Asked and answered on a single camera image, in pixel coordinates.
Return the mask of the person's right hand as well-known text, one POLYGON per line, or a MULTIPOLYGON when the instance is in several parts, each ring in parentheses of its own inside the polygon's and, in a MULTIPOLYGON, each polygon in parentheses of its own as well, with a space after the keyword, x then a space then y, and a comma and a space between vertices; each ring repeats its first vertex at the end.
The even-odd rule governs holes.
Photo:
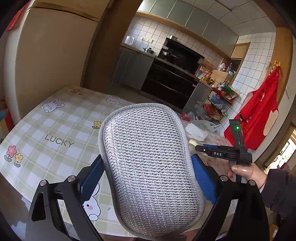
POLYGON ((232 167, 230 164, 229 170, 227 171, 227 176, 230 178, 231 181, 234 180, 233 175, 244 177, 246 180, 254 180, 259 189, 261 189, 267 180, 267 175, 262 170, 258 168, 255 163, 251 163, 249 166, 247 165, 233 165, 232 167))

